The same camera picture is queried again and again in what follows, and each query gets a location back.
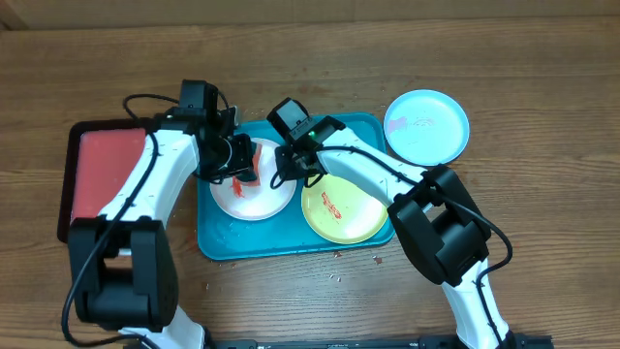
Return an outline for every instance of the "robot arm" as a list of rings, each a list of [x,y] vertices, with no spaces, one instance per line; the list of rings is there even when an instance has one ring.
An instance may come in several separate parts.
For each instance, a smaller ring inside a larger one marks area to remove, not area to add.
[[[205,81],[184,80],[179,106],[156,115],[149,125],[158,144],[151,175],[143,179],[155,156],[147,135],[139,161],[114,199],[98,217],[72,223],[68,244],[81,321],[147,336],[160,348],[204,347],[208,339],[204,329],[178,307],[178,280],[165,228],[191,174],[212,182],[233,175],[245,181],[256,178],[250,138],[233,135],[236,109],[217,111],[217,96],[217,88]],[[143,180],[131,206],[113,223]],[[113,229],[105,247],[96,249],[109,227]],[[129,251],[132,268],[108,268],[104,259],[122,251]],[[87,264],[92,253],[96,253],[94,262]],[[84,277],[76,282],[82,269]]]
[[[290,172],[293,176],[337,175],[381,201],[388,207],[389,218],[412,264],[430,281],[442,285],[460,340],[472,349],[498,347],[476,288],[477,277],[488,267],[488,227],[479,226],[466,212],[448,203],[433,222],[424,214],[432,205],[444,204],[441,195],[480,213],[452,170],[440,166],[427,172],[400,162],[364,143],[329,116],[314,121],[291,99],[282,102],[267,119],[287,142],[277,150],[281,153],[279,168],[296,167]],[[387,168],[410,180],[402,180]],[[509,327],[500,316],[487,276],[482,284],[490,316],[505,340]]]
[[[426,169],[404,164],[387,156],[364,143],[349,128],[334,132],[323,141],[323,146],[357,147],[415,181],[422,181],[422,173],[426,171]],[[397,195],[408,193],[413,189],[411,184],[398,180],[393,174],[377,165],[376,162],[359,153],[350,153],[347,150],[321,151],[317,157],[328,174],[349,180],[367,194],[377,198],[384,206],[391,206]],[[428,211],[430,207],[431,204],[424,207],[424,212]],[[485,258],[470,267],[462,275],[462,280],[457,286],[452,286],[445,281],[442,282],[442,289],[456,319],[456,332],[468,348],[492,349],[498,346],[495,334],[488,326],[486,314],[483,311],[481,299],[476,289],[476,278],[486,268],[488,268],[488,259]],[[482,288],[484,298],[487,301],[493,322],[498,327],[500,336],[504,339],[508,334],[509,327],[499,313],[488,276],[484,277],[482,284],[484,285]]]

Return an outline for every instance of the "yellow plate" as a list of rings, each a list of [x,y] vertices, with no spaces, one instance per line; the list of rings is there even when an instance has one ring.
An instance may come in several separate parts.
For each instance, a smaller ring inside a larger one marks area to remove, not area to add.
[[[301,210],[317,234],[344,244],[372,238],[388,219],[388,211],[377,199],[333,175],[324,176],[312,188],[303,188]]]

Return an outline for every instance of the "wood grain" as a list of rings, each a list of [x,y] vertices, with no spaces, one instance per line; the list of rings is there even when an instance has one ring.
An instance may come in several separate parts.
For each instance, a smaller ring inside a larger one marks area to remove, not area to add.
[[[59,331],[68,256],[54,230],[70,127],[124,117],[120,101],[131,93],[177,96],[184,78],[217,84],[245,120],[264,118],[286,96],[312,113],[379,118],[412,89],[454,96],[472,133],[452,166],[515,247],[491,277],[503,316],[517,332],[552,334],[558,348],[618,347],[618,17],[3,32],[0,347],[69,347]],[[142,115],[166,107],[135,102]],[[233,268],[198,251],[196,201],[192,179],[168,235],[180,304],[216,338],[454,332],[440,288],[396,238],[340,258]],[[489,243],[491,260],[503,258],[501,242]],[[79,337],[102,335],[72,324]]]
[[[616,0],[0,0],[0,18],[37,30],[618,15]]]

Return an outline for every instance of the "wooden table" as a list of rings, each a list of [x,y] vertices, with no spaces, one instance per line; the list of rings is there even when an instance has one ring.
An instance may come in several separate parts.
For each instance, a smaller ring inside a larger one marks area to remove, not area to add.
[[[451,165],[515,247],[492,275],[503,316],[558,348],[620,345],[620,21],[584,17],[0,33],[0,346],[68,347],[55,229],[71,126],[125,117],[131,93],[177,96],[184,78],[218,85],[246,120],[285,96],[379,118],[409,90],[454,96],[472,132]],[[196,201],[192,179],[168,235],[180,304],[216,338],[454,333],[441,289],[396,238],[340,258],[219,265],[197,248]],[[504,257],[489,245],[491,261]],[[75,317],[72,329],[101,336]]]

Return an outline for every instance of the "teal tray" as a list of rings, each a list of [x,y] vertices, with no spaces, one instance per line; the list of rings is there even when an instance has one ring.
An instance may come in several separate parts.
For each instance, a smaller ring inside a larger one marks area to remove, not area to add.
[[[384,132],[375,116],[366,112],[332,115],[344,122],[366,143],[385,152]],[[267,121],[242,124],[237,133],[250,137],[284,141]],[[355,244],[338,244],[321,238],[306,223],[301,211],[301,189],[297,183],[289,204],[273,217],[248,222],[228,216],[220,209],[209,189],[209,183],[198,182],[198,246],[202,253],[215,261],[282,256],[295,253],[325,252],[349,248],[371,247],[387,243],[394,236],[389,220],[372,238]]]

